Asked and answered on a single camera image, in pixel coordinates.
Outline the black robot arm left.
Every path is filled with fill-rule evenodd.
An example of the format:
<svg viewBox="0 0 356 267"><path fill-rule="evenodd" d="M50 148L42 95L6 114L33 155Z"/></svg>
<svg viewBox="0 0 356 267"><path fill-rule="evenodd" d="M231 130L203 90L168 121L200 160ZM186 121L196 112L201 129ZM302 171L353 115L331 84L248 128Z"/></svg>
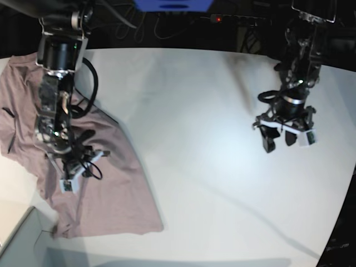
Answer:
<svg viewBox="0 0 356 267"><path fill-rule="evenodd" d="M268 104L266 112L257 116L253 128L260 130L267 153L275 150L275 139L285 133L288 146L298 143L308 147L317 141L313 115L316 109L307 106L310 89L319 82L327 25L337 15L336 1L293 1L298 13L285 29L287 42L284 59L274 69L279 73L279 90L260 93L258 100Z"/></svg>

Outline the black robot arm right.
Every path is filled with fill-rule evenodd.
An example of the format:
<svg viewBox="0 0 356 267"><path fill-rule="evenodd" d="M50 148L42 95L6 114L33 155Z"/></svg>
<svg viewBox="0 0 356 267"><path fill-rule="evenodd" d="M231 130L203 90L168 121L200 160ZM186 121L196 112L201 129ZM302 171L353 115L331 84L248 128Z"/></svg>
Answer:
<svg viewBox="0 0 356 267"><path fill-rule="evenodd" d="M85 130L75 134L72 120L86 116L96 99L98 75L93 65L84 58L87 47L89 21L94 8L93 1L82 1L72 8L55 11L40 18L42 38L36 57L36 65L44 70L38 90L40 100L37 109L35 137L45 147L47 158L61 159L60 172L65 182L75 177L103 178L95 161L107 156L107 151L95 151L84 142L95 134ZM72 104L75 89L75 73L86 65L93 75L94 88L86 108Z"/></svg>

